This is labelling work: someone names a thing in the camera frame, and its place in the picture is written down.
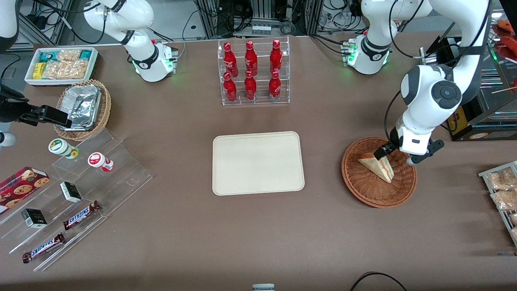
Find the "yellow snack package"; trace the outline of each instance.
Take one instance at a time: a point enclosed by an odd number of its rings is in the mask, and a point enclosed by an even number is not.
[[[33,79],[41,80],[41,74],[45,70],[46,66],[47,66],[47,63],[36,63],[36,66],[34,67],[34,72],[33,72]]]

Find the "clear acrylic shelf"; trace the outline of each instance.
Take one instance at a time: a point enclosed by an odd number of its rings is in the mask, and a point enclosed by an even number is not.
[[[273,40],[280,40],[280,50],[282,51],[282,68],[279,71],[279,79],[282,82],[280,88],[280,100],[272,102],[269,100],[269,80],[271,79],[271,72],[269,70],[269,54],[272,50]],[[221,83],[221,100],[224,106],[238,106],[238,105],[275,105],[288,104],[291,101],[290,88],[290,44],[288,37],[265,37],[254,38],[253,46],[258,58],[258,75],[255,76],[257,82],[257,96],[254,101],[246,98],[246,90],[244,87],[244,80],[246,79],[246,64],[244,56],[246,55],[246,41],[248,39],[227,39],[220,40],[218,43],[217,59],[219,64],[219,82]],[[233,78],[237,86],[237,102],[229,103],[224,93],[224,78],[223,74],[226,72],[224,66],[224,50],[222,46],[225,42],[232,45],[232,51],[237,57],[237,68],[239,75]]]
[[[52,248],[27,264],[34,271],[43,271],[106,220],[115,209],[152,178],[121,142],[122,140],[105,129],[77,146],[80,153],[76,159],[60,158],[56,161],[47,171],[47,174],[52,173],[52,182],[40,193],[34,193],[24,205],[11,210],[12,213],[3,220],[0,225],[2,246],[8,249],[10,254],[18,256],[22,264],[24,253],[32,251],[62,232],[66,241],[64,245]],[[104,172],[88,165],[89,155],[97,151],[113,160],[113,170]],[[80,202],[71,203],[64,198],[59,187],[63,181],[76,185],[83,197]],[[95,200],[102,209],[65,231],[63,222]],[[21,215],[25,208],[41,210],[47,226],[42,229],[27,227]]]

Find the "blue snack package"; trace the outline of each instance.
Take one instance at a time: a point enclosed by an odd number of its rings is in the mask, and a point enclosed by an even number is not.
[[[59,54],[59,51],[55,52],[43,52],[41,53],[41,56],[39,57],[40,63],[46,63],[50,60],[57,61],[57,55]]]
[[[81,56],[79,58],[89,60],[91,55],[92,51],[82,51]]]

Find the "red cookie box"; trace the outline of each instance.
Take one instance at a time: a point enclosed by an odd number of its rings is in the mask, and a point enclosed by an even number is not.
[[[30,167],[23,167],[23,169],[0,183],[0,214],[14,207],[49,181],[47,173]]]

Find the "cookie box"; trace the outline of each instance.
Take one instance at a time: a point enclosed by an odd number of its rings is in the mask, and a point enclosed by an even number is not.
[[[36,69],[36,64],[40,60],[40,56],[42,53],[47,52],[53,52],[53,51],[59,51],[61,49],[73,49],[73,50],[82,50],[82,51],[91,51],[92,54],[89,57],[88,60],[88,66],[86,67],[86,73],[84,74],[83,79],[59,79],[59,80],[52,80],[52,79],[34,79],[33,73]],[[31,64],[29,65],[29,68],[27,70],[27,74],[25,74],[25,82],[32,86],[60,86],[60,85],[71,85],[83,81],[88,81],[94,71],[95,67],[95,61],[97,60],[98,52],[93,47],[65,47],[65,48],[41,48],[37,49],[34,52],[33,59],[31,61]]]
[[[0,214],[14,207],[50,181],[47,173],[30,167],[23,169],[0,183]]]

